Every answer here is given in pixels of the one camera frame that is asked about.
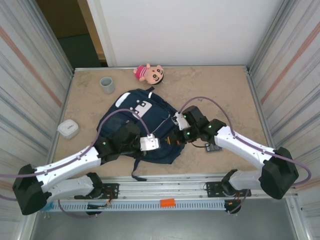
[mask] doll head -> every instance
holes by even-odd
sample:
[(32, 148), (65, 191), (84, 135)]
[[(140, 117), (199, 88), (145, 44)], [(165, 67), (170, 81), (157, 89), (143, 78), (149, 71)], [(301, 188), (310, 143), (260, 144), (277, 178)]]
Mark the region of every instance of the doll head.
[(143, 77), (141, 77), (139, 80), (142, 82), (146, 80), (149, 84), (157, 85), (161, 83), (161, 81), (164, 79), (164, 69), (158, 65), (158, 66), (150, 66), (148, 63), (146, 65), (147, 70), (145, 71), (145, 74)]

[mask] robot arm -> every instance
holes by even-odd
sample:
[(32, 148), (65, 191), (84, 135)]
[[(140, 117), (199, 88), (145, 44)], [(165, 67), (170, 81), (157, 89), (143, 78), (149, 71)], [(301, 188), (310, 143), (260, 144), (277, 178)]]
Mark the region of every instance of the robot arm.
[(28, 164), (22, 167), (19, 175), (40, 172), (45, 174), (17, 178), (12, 188), (23, 215), (35, 213), (47, 203), (63, 197), (82, 195), (95, 198), (103, 190), (103, 184), (96, 173), (88, 173), (80, 178), (68, 178), (116, 160), (120, 155), (133, 154), (138, 158), (159, 147), (160, 141), (153, 134), (141, 137), (139, 127), (128, 123), (108, 137), (99, 137), (83, 156), (81, 155), (88, 146), (74, 155), (45, 166), (32, 168)]
[(174, 119), (179, 130), (167, 138), (169, 144), (181, 145), (201, 139), (234, 152), (257, 168), (255, 171), (245, 172), (231, 170), (222, 179), (223, 190), (229, 196), (243, 189), (256, 189), (264, 190), (274, 199), (281, 199), (299, 177), (293, 163), (265, 154), (271, 152), (292, 159), (287, 149), (280, 147), (275, 150), (263, 146), (237, 132), (237, 137), (234, 137), (229, 126), (217, 119), (208, 121), (196, 106), (188, 107), (183, 113), (177, 112)]
[[(262, 189), (271, 197), (281, 199), (299, 176), (293, 163), (264, 154), (264, 151), (274, 152), (292, 159), (288, 150), (283, 147), (275, 150), (262, 146), (235, 133), (253, 147), (248, 146), (234, 137), (231, 128), (224, 122), (217, 119), (208, 121), (196, 106), (188, 107), (182, 114), (177, 112), (173, 120), (179, 125), (179, 130), (167, 138), (169, 144), (182, 145), (201, 139), (240, 155), (257, 168), (256, 171), (242, 172), (234, 169), (227, 173), (221, 186), (228, 196), (243, 189)], [(116, 160), (120, 155), (133, 154), (134, 158), (145, 156), (147, 151), (160, 148), (160, 141), (153, 134), (141, 137), (139, 127), (128, 123), (108, 137), (99, 137), (94, 146), (83, 155), (87, 148), (55, 163), (36, 168), (29, 164), (20, 169), (19, 175), (45, 173), (15, 180), (12, 188), (23, 215), (35, 213), (48, 202), (63, 197), (98, 197), (103, 184), (96, 173), (68, 178)]]

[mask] gray cup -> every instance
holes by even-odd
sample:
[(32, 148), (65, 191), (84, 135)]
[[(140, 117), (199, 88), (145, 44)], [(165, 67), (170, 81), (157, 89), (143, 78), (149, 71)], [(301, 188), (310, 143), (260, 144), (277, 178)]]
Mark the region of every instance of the gray cup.
[(100, 80), (100, 86), (106, 94), (112, 94), (115, 91), (115, 83), (111, 77), (105, 76)]

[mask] plush toy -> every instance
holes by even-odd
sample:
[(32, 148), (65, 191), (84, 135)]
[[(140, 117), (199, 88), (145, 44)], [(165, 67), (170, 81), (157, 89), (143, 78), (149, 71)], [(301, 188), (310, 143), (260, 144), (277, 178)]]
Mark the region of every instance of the plush toy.
[(146, 80), (148, 84), (157, 85), (164, 79), (164, 69), (158, 66), (138, 66), (133, 70), (134, 75), (140, 82)]

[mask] tan surface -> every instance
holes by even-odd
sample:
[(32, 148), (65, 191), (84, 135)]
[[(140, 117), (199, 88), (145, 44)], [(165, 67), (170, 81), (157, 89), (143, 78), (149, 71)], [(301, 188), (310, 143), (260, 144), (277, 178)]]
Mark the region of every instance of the tan surface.
[[(256, 107), (241, 66), (204, 66), (164, 68), (164, 81), (155, 86), (154, 93), (179, 109), (188, 99), (206, 96), (216, 100), (229, 114), (234, 129), (240, 134), (266, 145)], [(107, 95), (100, 88), (102, 77), (109, 76), (115, 82), (115, 92)], [(140, 83), (132, 69), (107, 69), (78, 71), (75, 73), (64, 119), (72, 119), (80, 126), (73, 139), (59, 137), (55, 160), (63, 159), (88, 146), (94, 139), (99, 120), (124, 92), (132, 89), (147, 89), (150, 85)], [(195, 100), (206, 117), (227, 122), (223, 113), (206, 100)], [(121, 156), (88, 172), (101, 177), (130, 176), (134, 159)], [(255, 169), (247, 161), (224, 149), (221, 152), (205, 153), (203, 148), (188, 144), (171, 165), (140, 162), (136, 175), (225, 173), (231, 169)]]

